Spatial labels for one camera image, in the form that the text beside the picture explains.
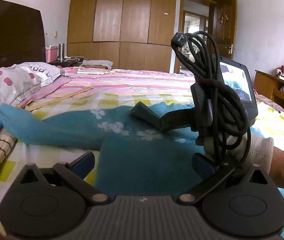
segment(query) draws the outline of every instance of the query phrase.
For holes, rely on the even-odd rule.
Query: cable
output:
[[[199,35],[206,36],[211,41],[214,48],[214,59],[210,57],[207,46]],[[189,50],[195,62],[189,60],[179,51],[179,48],[182,48],[186,43],[189,45]],[[198,48],[198,53],[195,53],[193,44]],[[216,160],[219,164],[225,162],[226,150],[238,147],[242,141],[242,137],[247,133],[244,155],[237,164],[237,166],[241,166],[250,151],[251,130],[245,109],[237,93],[231,87],[219,81],[220,53],[215,40],[210,34],[203,31],[176,33],[171,40],[171,47],[180,62],[194,74],[195,81],[205,90],[206,96],[212,102],[213,146]],[[228,145],[228,135],[237,137],[236,142]]]

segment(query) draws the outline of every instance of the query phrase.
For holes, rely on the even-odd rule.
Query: headboard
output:
[[[0,67],[45,62],[40,11],[0,0]]]

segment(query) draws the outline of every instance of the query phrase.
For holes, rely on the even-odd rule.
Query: pillow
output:
[[[24,69],[29,73],[38,75],[42,79],[41,87],[51,84],[58,76],[61,75],[61,69],[44,62],[25,62],[18,65],[14,64],[12,67]]]
[[[22,68],[0,68],[0,105],[14,105],[40,89],[42,79]]]

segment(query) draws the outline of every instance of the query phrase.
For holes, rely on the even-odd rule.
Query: wooden ruler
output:
[[[76,91],[76,92],[74,92],[74,93],[70,93],[70,94],[67,94],[67,95],[65,95],[65,96],[62,96],[62,97],[59,97],[59,98],[55,98],[55,99],[53,99],[53,100],[51,100],[51,101],[47,101],[47,102],[45,102],[45,103],[39,104],[39,105],[37,105],[37,106],[31,106],[31,107],[25,108],[25,110],[33,111],[33,110],[39,109],[39,108],[41,108],[41,107],[51,105],[51,104],[56,103],[56,102],[60,102],[60,101],[62,101],[62,100],[64,100],[64,99],[66,99],[66,98],[70,98],[70,97],[72,97],[72,96],[75,96],[75,95],[77,95],[77,94],[83,93],[83,92],[88,91],[88,90],[91,90],[91,89],[93,89],[93,87],[84,88],[84,89],[79,90],[79,91]]]

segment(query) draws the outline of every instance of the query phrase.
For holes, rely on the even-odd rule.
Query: pink basket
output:
[[[46,62],[52,62],[57,60],[59,48],[51,48],[45,50]]]

